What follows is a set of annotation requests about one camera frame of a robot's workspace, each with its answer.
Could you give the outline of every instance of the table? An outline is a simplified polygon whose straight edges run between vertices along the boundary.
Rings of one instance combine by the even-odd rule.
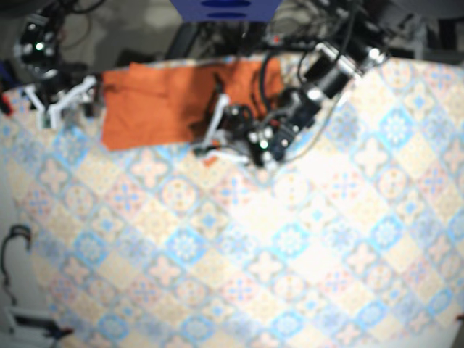
[[[282,57],[284,80],[298,59]],[[49,310],[76,330],[65,347],[345,347],[452,325],[463,77],[390,60],[276,173],[205,165],[188,144],[109,153],[101,120],[40,132],[9,92],[4,168]]]

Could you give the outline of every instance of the floor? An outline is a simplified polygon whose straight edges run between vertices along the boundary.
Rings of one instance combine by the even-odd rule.
[[[87,26],[86,16],[69,16],[66,47],[78,40]],[[85,62],[92,71],[116,66],[124,49],[144,54],[166,52],[181,23],[169,0],[108,1],[91,14],[91,34],[74,49],[64,49],[65,59]]]
[[[96,123],[38,132],[10,93],[4,165],[49,310],[76,329],[65,346],[352,347],[449,328],[464,309],[463,78],[391,61],[276,173],[206,165],[186,144],[109,153]]]

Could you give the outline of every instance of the orange towel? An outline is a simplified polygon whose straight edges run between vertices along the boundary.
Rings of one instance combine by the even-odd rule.
[[[232,104],[247,104],[259,116],[265,110],[258,91],[260,66],[261,62],[233,62],[156,69],[131,64],[128,70],[105,72],[107,115],[101,140],[111,150],[194,140],[198,129],[204,131],[197,125],[207,121],[215,74]],[[265,87],[268,96],[283,88],[277,59],[268,65]]]

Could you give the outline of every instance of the white device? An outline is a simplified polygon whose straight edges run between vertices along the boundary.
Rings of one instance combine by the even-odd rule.
[[[210,124],[208,125],[208,129],[206,135],[204,136],[203,140],[200,144],[193,144],[192,147],[194,149],[203,149],[206,150],[208,146],[214,145],[214,142],[217,141],[219,144],[226,146],[227,142],[227,135],[225,131],[222,129],[218,129],[220,121],[223,118],[224,109],[230,104],[231,99],[225,93],[219,94],[217,98],[217,102],[215,105],[214,112],[212,113],[212,119]],[[242,154],[232,154],[230,152],[224,152],[221,150],[212,149],[205,153],[204,159],[208,160],[211,157],[219,157],[224,160],[231,161],[236,164],[243,164],[246,165],[249,163],[249,158]]]
[[[56,104],[49,105],[45,108],[42,101],[37,97],[36,87],[29,85],[24,88],[30,102],[37,109],[37,127],[43,129],[45,119],[50,119],[50,126],[53,129],[60,129],[62,126],[62,111],[68,108],[72,103],[79,102],[83,94],[96,85],[95,76],[86,76],[82,83],[72,87]]]

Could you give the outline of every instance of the cloth fold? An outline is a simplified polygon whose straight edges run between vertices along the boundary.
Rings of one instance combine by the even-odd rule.
[[[237,61],[157,69],[133,63],[127,70],[105,72],[107,114],[101,140],[110,150],[122,150],[201,136],[215,74],[224,82],[232,104],[247,104],[259,117],[265,110],[258,89],[260,66],[259,61]],[[268,96],[283,88],[277,59],[268,65],[265,87]]]

